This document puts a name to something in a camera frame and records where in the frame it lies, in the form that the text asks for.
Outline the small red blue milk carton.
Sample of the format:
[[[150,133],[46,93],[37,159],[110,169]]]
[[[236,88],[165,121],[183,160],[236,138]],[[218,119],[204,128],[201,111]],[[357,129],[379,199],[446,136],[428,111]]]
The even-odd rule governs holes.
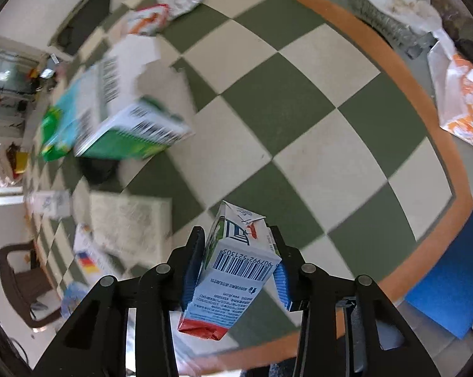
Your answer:
[[[282,258],[265,216],[223,201],[211,227],[181,333],[219,341],[250,307]]]

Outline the green blue plastic bag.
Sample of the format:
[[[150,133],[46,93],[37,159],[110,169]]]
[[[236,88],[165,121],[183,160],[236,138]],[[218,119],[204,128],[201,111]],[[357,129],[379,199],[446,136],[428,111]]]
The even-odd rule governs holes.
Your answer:
[[[45,162],[65,157],[73,148],[78,133],[77,101],[80,79],[69,85],[55,105],[49,106],[41,121],[40,155]]]

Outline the blue crumpled plastic wrapper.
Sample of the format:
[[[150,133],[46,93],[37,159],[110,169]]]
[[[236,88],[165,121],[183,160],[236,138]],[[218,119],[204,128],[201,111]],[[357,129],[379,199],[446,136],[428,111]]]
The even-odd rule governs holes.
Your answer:
[[[87,285],[80,282],[72,282],[64,291],[61,300],[60,312],[63,319],[68,319],[76,307],[87,295]]]

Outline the white box with flag stripes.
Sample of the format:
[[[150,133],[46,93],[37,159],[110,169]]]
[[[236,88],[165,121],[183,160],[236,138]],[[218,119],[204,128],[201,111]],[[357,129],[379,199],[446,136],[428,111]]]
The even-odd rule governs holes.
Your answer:
[[[103,276],[114,276],[121,280],[118,267],[93,241],[93,233],[89,226],[78,224],[75,229],[73,252],[89,286],[93,286]]]

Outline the dark wooden chair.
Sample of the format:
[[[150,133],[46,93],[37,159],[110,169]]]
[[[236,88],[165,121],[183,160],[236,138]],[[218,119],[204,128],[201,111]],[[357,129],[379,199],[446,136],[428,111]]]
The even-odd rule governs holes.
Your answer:
[[[8,262],[13,252],[29,252],[35,258],[33,266],[23,272],[15,272]],[[42,319],[32,317],[32,305],[52,290],[52,285],[41,265],[37,264],[34,241],[7,245],[0,249],[0,279],[2,288],[13,310],[31,329],[40,329],[58,321],[62,315],[58,308]]]

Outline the blue floor mat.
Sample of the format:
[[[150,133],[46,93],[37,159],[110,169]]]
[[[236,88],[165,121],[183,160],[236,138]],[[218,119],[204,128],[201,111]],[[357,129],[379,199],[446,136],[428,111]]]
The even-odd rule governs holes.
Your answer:
[[[473,211],[439,262],[405,300],[462,339],[473,325]]]

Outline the white flat paper box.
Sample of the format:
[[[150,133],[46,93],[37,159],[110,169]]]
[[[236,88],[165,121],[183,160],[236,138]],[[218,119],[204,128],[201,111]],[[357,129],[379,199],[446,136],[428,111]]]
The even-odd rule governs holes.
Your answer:
[[[122,260],[156,265],[172,251],[172,200],[91,192],[93,241]]]

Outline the black round lid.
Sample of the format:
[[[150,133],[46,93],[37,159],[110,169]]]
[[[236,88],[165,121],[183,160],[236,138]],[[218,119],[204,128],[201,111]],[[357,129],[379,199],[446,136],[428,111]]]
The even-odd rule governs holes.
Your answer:
[[[92,186],[98,186],[116,175],[119,161],[92,157],[78,157],[79,169]]]

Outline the green white carton box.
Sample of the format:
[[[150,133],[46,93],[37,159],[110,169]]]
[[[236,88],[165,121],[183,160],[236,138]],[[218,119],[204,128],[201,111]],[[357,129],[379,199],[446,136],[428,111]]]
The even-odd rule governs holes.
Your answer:
[[[184,72],[161,59],[157,37],[127,35],[76,82],[77,157],[147,158],[193,135]]]

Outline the green white checkered rug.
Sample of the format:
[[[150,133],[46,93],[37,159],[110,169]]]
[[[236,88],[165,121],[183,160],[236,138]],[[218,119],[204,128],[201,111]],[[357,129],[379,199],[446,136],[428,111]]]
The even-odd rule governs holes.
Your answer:
[[[125,0],[82,44],[67,85],[99,60]],[[128,160],[109,192],[169,198],[173,241],[210,227],[228,201],[265,215],[309,262],[370,275],[399,301],[473,208],[453,138],[407,64],[328,0],[206,0],[158,39],[185,72],[195,134]]]

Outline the orange white snack bag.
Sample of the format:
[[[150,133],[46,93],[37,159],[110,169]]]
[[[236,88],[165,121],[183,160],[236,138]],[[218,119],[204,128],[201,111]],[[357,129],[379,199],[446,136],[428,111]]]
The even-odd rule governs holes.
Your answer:
[[[427,54],[439,126],[473,146],[473,41],[441,42]]]

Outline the red white snack packet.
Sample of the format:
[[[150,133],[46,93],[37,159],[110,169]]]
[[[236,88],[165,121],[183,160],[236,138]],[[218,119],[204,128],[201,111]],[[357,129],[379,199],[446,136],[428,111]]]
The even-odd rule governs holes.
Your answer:
[[[158,3],[147,8],[132,11],[126,18],[126,34],[154,36],[168,23],[169,7]]]

